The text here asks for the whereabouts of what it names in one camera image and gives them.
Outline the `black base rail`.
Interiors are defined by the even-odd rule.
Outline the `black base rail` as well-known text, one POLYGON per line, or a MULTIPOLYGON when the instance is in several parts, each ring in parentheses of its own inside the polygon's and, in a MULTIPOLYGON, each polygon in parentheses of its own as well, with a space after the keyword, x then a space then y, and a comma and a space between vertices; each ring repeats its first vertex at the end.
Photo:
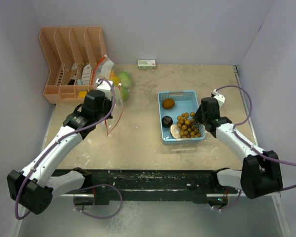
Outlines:
POLYGON ((227 195, 237 190, 218 184, 214 170, 87 170, 86 187, 72 188, 67 194, 95 198, 96 205, 110 201, 188 201, 195 204, 227 204, 227 195))

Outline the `green cabbage front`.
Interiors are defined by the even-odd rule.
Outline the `green cabbage front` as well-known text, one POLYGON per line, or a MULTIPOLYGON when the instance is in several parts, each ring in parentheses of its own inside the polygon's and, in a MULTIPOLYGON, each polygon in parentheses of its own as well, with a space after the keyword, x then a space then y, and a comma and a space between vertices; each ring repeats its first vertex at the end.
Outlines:
POLYGON ((120 86, 120 92, 121 92, 123 101, 126 102, 128 100, 128 98, 129 98, 129 91, 128 91, 128 89, 125 86, 121 85, 120 86))

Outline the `blue plastic basket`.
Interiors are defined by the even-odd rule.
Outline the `blue plastic basket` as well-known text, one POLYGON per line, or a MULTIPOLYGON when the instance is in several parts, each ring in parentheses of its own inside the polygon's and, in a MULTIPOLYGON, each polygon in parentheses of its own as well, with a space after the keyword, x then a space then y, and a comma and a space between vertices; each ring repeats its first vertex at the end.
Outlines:
POLYGON ((192 117, 199 108, 194 90, 158 93, 162 141, 166 145, 197 143, 205 139, 203 125, 192 117))

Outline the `green cabbage back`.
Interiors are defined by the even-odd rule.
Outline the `green cabbage back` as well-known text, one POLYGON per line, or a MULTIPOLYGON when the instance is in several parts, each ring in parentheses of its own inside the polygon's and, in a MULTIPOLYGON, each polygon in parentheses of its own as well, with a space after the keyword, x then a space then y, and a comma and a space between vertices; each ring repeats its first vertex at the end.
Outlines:
POLYGON ((120 79, 120 83, 126 87, 126 88, 130 88, 133 84, 133 78, 131 77, 131 75, 126 72, 126 71, 122 71, 119 72, 117 75, 120 79))

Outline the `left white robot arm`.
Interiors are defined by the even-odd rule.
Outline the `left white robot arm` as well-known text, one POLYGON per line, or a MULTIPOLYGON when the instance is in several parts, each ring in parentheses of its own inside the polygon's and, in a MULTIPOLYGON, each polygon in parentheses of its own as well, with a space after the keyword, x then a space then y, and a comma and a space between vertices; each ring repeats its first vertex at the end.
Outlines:
POLYGON ((82 168, 74 168, 65 175, 52 174, 68 155, 92 132, 96 125, 112 118, 115 92, 90 90, 82 104, 75 107, 47 147, 21 171, 12 170, 7 176, 10 197, 15 201, 17 220, 30 213, 41 214, 51 201, 65 193, 78 190, 85 194, 91 190, 92 175, 82 168))

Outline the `green cabbage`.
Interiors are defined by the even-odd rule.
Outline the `green cabbage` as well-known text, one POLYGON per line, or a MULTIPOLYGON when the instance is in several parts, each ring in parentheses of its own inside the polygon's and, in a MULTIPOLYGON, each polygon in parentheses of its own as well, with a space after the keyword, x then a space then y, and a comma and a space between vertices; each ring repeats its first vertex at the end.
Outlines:
POLYGON ((131 75, 126 72, 126 71, 122 71, 119 72, 117 75, 120 79, 120 83, 126 87, 126 88, 130 88, 133 84, 133 78, 131 77, 131 75))
POLYGON ((125 86, 121 85, 120 86, 120 92, 121 92, 123 101, 126 102, 128 100, 128 98, 129 98, 129 91, 128 91, 128 89, 125 86))

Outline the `brown longan bunch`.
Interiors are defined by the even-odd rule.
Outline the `brown longan bunch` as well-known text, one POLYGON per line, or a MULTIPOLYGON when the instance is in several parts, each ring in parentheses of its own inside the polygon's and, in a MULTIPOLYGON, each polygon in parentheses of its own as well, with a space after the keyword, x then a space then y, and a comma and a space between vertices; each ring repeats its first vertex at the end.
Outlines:
POLYGON ((177 126, 181 130, 181 138, 200 138, 202 136, 201 126, 193 119, 195 112, 185 112, 177 116, 177 126))

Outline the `pink desk organizer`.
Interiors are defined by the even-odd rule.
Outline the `pink desk organizer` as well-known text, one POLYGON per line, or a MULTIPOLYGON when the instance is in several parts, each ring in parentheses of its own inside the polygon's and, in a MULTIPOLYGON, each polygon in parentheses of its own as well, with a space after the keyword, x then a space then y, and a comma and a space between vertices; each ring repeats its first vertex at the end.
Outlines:
POLYGON ((82 85, 85 65, 91 66, 91 77, 97 63, 107 55, 102 27, 43 27, 39 42, 49 66, 49 76, 43 92, 51 104, 81 103, 80 91, 92 90, 82 85))

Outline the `yellow starfruit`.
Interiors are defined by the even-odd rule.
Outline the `yellow starfruit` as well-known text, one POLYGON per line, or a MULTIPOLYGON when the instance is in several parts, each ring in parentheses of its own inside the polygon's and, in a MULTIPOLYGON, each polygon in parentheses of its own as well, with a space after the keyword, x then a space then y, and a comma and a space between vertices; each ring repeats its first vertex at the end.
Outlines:
POLYGON ((120 78, 117 76, 110 78, 110 80, 113 82, 115 87, 118 87, 118 85, 120 84, 120 78))

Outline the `beige mushroom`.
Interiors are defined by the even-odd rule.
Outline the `beige mushroom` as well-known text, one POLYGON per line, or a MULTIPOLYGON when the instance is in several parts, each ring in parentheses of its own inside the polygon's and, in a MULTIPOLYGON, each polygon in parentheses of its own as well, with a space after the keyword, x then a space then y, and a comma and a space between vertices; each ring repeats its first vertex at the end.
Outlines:
POLYGON ((181 138, 181 130, 176 124, 170 126, 170 134, 174 139, 181 138))

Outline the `clear orange zip bag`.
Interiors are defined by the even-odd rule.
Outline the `clear orange zip bag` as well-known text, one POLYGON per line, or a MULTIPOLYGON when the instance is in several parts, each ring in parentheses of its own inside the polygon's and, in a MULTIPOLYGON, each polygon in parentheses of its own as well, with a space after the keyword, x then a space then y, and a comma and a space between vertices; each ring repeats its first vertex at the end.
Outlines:
POLYGON ((127 71, 118 70, 115 63, 105 55, 93 70, 90 84, 94 89, 104 92, 109 99, 112 97, 113 86, 117 101, 126 102, 129 99, 133 78, 127 71))

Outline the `brown kiwi fruit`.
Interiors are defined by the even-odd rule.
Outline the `brown kiwi fruit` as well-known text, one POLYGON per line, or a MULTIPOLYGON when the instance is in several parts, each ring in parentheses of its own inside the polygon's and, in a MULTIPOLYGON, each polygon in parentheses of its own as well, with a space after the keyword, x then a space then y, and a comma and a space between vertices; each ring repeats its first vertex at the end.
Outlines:
POLYGON ((166 110, 172 109, 175 106, 175 101, 171 98, 166 99, 162 102, 162 107, 166 110))

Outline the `dark purple fruit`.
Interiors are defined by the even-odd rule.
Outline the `dark purple fruit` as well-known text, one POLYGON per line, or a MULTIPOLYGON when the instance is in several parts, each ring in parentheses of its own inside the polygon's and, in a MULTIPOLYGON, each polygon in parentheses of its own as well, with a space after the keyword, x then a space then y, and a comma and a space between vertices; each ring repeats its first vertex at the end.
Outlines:
POLYGON ((161 119, 161 124, 162 124, 162 127, 164 128, 170 128, 171 125, 173 124, 173 120, 170 116, 164 116, 161 119))

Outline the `white tube in organizer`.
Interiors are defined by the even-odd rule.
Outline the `white tube in organizer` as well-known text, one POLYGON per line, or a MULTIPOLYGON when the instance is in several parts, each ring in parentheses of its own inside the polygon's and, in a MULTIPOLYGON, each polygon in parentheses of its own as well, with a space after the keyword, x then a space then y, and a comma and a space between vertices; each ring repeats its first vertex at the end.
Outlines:
POLYGON ((90 64, 87 64, 85 65, 82 71, 82 76, 81 76, 82 85, 88 85, 90 82, 90 77, 91 77, 91 66, 90 64))

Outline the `green white small box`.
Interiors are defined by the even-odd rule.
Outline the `green white small box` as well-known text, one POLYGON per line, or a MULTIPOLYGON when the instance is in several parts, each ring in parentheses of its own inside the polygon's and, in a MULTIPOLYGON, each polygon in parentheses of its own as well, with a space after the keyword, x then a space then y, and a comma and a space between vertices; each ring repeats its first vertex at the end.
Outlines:
POLYGON ((156 61, 151 59, 141 59, 138 60, 138 69, 139 70, 155 70, 156 61))

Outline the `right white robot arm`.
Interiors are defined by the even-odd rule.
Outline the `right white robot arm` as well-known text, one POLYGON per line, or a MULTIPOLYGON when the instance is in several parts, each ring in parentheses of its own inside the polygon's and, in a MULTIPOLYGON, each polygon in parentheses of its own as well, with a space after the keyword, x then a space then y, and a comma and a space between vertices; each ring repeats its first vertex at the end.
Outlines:
POLYGON ((223 168, 216 171, 216 177, 209 182, 214 193, 232 187, 255 199, 283 188, 278 155, 254 145, 234 127, 230 119, 222 117, 217 96, 201 99, 194 119, 242 161, 241 170, 223 168))

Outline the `yellow block in organizer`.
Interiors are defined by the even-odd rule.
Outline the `yellow block in organizer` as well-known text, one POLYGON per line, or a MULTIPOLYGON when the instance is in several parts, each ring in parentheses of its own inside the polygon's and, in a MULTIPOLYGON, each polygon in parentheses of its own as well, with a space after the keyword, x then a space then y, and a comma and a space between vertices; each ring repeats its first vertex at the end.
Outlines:
POLYGON ((86 96, 86 94, 87 94, 87 91, 80 91, 80 92, 78 93, 78 97, 79 97, 79 98, 84 98, 84 97, 86 96))

